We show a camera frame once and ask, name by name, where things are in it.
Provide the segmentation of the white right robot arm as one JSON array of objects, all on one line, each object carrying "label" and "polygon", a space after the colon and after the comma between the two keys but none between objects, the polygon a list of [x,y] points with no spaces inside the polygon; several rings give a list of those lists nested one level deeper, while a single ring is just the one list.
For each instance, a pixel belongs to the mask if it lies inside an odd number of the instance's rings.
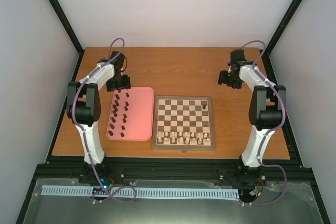
[{"label": "white right robot arm", "polygon": [[241,160],[244,166],[258,167],[270,138],[286,120],[286,88],[269,81],[256,63],[245,59],[242,49],[230,53],[228,66],[219,73],[218,84],[240,89],[246,83],[253,92],[248,111],[251,134]]}]

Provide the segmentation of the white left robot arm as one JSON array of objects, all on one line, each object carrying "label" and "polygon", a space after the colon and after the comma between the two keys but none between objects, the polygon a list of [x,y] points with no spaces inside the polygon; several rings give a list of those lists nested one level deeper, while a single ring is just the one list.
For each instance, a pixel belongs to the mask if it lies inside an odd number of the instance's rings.
[{"label": "white left robot arm", "polygon": [[79,81],[71,81],[67,86],[66,112],[76,126],[84,149],[84,161],[88,164],[102,163],[102,150],[98,121],[101,115],[99,91],[103,86],[107,91],[131,88],[130,77],[123,72],[127,59],[118,51],[109,58],[102,58],[95,68]]}]

